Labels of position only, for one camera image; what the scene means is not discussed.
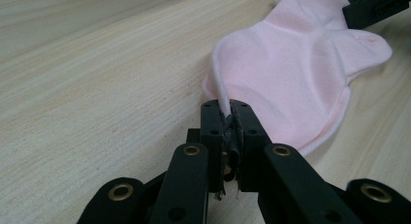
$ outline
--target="folded cloth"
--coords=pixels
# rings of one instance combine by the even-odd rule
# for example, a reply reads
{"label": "folded cloth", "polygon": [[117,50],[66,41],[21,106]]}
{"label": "folded cloth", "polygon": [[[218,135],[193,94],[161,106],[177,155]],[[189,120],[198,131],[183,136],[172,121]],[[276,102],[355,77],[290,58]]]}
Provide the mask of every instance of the folded cloth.
{"label": "folded cloth", "polygon": [[281,0],[250,28],[224,37],[203,81],[208,100],[229,115],[230,99],[248,103],[274,143],[306,155],[340,125],[349,82],[388,60],[378,35],[348,29],[348,0]]}

